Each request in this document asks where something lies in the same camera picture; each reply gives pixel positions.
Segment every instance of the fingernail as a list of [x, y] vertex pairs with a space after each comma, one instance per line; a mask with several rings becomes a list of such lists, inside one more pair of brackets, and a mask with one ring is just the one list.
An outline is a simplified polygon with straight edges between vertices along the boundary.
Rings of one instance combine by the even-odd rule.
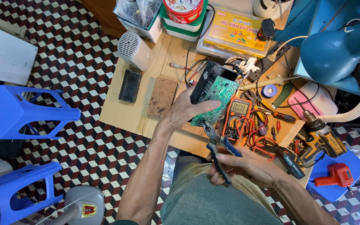
[[222, 104], [222, 102], [218, 101], [218, 100], [214, 100], [212, 101], [212, 108], [216, 109], [217, 107], [219, 107]]
[[216, 154], [216, 158], [217, 158], [217, 160], [219, 160], [219, 161], [224, 161], [224, 159], [225, 159], [225, 155], [224, 154], [221, 154], [221, 153], [217, 153]]

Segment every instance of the pink device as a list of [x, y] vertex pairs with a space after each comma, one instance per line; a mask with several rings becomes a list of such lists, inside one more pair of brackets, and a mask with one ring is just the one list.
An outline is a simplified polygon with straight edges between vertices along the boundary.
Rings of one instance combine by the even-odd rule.
[[[313, 95], [315, 95], [317, 91], [317, 84], [308, 82], [305, 84], [300, 90], [308, 97], [312, 98]], [[288, 104], [292, 105], [295, 103], [298, 103], [295, 99], [297, 98], [299, 102], [307, 101], [305, 96], [303, 96], [299, 91], [295, 92], [293, 95], [291, 95], [288, 98]], [[328, 96], [326, 92], [323, 91], [323, 89], [319, 88], [319, 91], [317, 95], [311, 100], [312, 105], [314, 108], [320, 113], [320, 115], [334, 115], [337, 113], [338, 108], [337, 105], [333, 102], [333, 100]], [[315, 116], [319, 116], [317, 112], [314, 110], [312, 105], [307, 102], [302, 104], [303, 107], [307, 110], [309, 110], [311, 113], [313, 113]], [[304, 119], [304, 115], [302, 114], [302, 108], [299, 105], [293, 105], [291, 106], [293, 111], [302, 119]]]

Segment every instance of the digital multimeter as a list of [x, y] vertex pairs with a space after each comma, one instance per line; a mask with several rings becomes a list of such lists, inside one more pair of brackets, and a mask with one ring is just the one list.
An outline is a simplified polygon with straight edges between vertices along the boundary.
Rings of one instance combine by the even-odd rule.
[[[227, 137], [231, 140], [237, 140], [240, 137], [237, 135], [237, 131], [234, 129], [237, 122], [241, 117], [247, 117], [251, 111], [251, 101], [239, 98], [231, 98], [230, 104], [227, 108], [226, 114], [226, 123], [223, 126], [222, 135]], [[240, 121], [240, 125], [238, 126], [238, 130], [241, 130], [242, 125], [245, 120]]]

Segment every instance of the yellow box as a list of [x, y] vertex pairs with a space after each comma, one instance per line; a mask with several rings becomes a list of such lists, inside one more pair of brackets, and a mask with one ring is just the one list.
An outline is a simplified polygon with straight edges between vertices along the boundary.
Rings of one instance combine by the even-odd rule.
[[262, 18], [218, 8], [204, 42], [236, 53], [259, 58], [266, 56], [270, 41], [260, 41], [256, 34]]

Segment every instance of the yellow drill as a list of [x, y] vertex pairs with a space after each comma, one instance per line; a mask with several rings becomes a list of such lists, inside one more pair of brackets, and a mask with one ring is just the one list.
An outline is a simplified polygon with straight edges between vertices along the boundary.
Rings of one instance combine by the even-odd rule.
[[297, 100], [298, 104], [303, 110], [303, 115], [306, 125], [309, 127], [309, 134], [306, 142], [306, 147], [302, 150], [299, 156], [294, 156], [294, 160], [300, 167], [308, 167], [313, 165], [316, 156], [320, 152], [325, 152], [332, 158], [337, 158], [347, 152], [347, 148], [341, 140], [333, 133], [331, 128], [323, 121], [316, 118], [316, 116], [309, 110], [306, 110], [302, 104]]

